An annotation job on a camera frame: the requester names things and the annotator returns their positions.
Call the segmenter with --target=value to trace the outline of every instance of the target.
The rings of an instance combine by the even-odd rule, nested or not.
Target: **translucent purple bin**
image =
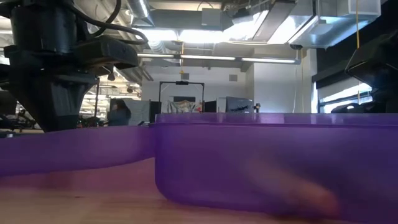
[[[398,223],[398,115],[162,114],[156,183],[189,205]]]

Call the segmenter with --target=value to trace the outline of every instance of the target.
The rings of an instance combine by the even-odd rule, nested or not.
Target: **desk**
[[[154,159],[106,169],[0,178],[0,224],[265,223],[262,213],[179,205],[157,190]]]

